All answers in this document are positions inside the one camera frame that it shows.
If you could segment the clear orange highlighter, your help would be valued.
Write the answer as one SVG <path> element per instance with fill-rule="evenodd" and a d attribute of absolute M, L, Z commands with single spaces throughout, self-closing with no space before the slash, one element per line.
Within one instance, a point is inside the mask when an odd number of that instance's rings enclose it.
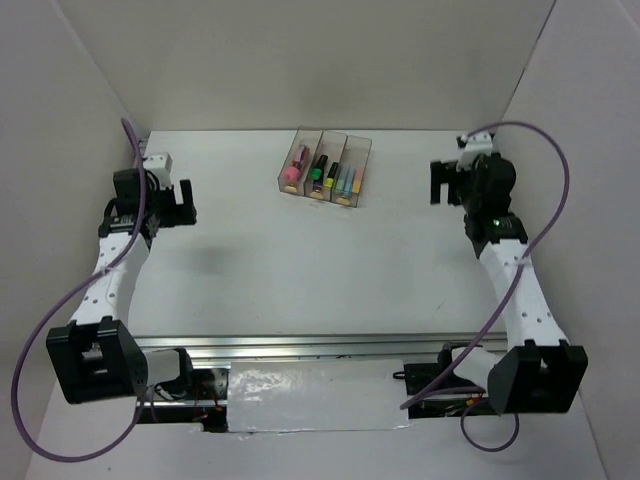
<path fill-rule="evenodd" d="M 363 168 L 357 168 L 356 171 L 355 171 L 353 182 L 352 182 L 351 193 L 353 195 L 359 195 L 360 194 L 363 175 L 364 175 L 364 169 Z"/>

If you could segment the clear blue highlighter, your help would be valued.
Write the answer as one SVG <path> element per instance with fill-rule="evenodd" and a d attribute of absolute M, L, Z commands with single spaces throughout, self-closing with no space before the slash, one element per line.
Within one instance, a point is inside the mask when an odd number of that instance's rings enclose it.
<path fill-rule="evenodd" d="M 355 175 L 355 168 L 350 167 L 347 172 L 347 176 L 346 176 L 344 188 L 343 188 L 343 195 L 346 198 L 349 198 L 351 196 L 354 175 Z"/>

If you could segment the black yellow highlighter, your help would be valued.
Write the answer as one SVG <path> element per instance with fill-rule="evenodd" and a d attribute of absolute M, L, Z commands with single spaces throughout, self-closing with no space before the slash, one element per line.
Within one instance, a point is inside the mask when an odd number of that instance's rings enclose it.
<path fill-rule="evenodd" d="M 324 184 L 323 186 L 326 189 L 331 190 L 333 188 L 335 179 L 336 179 L 336 175 L 339 171 L 339 163 L 338 162 L 333 162 L 330 166 L 329 172 L 324 180 Z"/>

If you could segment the pink cap pen bundle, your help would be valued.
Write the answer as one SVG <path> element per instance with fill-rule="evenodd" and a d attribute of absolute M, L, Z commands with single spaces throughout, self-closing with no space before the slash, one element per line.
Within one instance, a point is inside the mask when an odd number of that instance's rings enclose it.
<path fill-rule="evenodd" d="M 283 178 L 288 182 L 296 182 L 310 158 L 308 146 L 300 144 L 294 154 L 293 160 L 283 173 Z"/>

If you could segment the black green highlighter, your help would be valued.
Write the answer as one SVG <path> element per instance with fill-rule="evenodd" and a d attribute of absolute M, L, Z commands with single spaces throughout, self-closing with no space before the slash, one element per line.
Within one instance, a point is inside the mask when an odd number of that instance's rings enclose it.
<path fill-rule="evenodd" d="M 327 155 L 321 155 L 319 157 L 311 171 L 311 179 L 313 182 L 321 182 L 323 180 L 327 161 Z"/>

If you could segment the clear green highlighter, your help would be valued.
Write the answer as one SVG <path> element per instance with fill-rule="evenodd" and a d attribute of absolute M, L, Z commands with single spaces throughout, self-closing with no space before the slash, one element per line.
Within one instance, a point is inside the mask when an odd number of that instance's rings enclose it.
<path fill-rule="evenodd" d="M 345 165 L 342 165 L 340 167 L 340 171 L 335 182 L 334 191 L 336 192 L 337 195 L 340 195 L 344 191 L 344 183 L 346 180 L 347 173 L 348 173 L 348 167 Z"/>

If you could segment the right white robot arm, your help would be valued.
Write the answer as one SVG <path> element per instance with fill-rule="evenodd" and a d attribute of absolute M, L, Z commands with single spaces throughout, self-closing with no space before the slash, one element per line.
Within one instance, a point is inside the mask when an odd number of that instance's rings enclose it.
<path fill-rule="evenodd" d="M 462 344 L 444 345 L 438 356 L 438 384 L 457 392 L 471 382 L 486 391 L 498 414 L 567 412 L 588 357 L 556 323 L 526 253 L 526 230 L 510 209 L 513 164 L 493 153 L 479 156 L 467 168 L 434 161 L 430 173 L 431 202 L 439 203 L 446 186 L 448 204 L 465 211 L 465 234 L 496 297 L 505 304 L 501 318 L 507 335 L 504 356 L 481 346 L 466 353 Z"/>

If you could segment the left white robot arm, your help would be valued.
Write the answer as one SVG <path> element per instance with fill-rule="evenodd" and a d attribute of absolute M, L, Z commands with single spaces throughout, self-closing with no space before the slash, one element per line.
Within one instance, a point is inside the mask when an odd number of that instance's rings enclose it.
<path fill-rule="evenodd" d="M 137 278 L 159 230 L 196 222 L 191 183 L 178 187 L 167 166 L 114 173 L 115 196 L 98 228 L 100 279 L 85 288 L 70 321 L 51 329 L 46 348 L 65 399 L 70 404 L 141 396 L 159 386 L 176 399 L 196 390 L 197 374 L 182 347 L 143 352 L 127 328 Z"/>

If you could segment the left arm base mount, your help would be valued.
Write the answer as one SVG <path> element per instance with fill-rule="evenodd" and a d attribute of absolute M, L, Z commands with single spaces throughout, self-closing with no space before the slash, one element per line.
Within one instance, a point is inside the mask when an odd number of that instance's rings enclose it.
<path fill-rule="evenodd" d="M 146 395 L 136 407 L 140 425 L 193 424 L 206 432 L 228 430 L 230 370 L 198 367 L 186 349 L 149 351 Z"/>

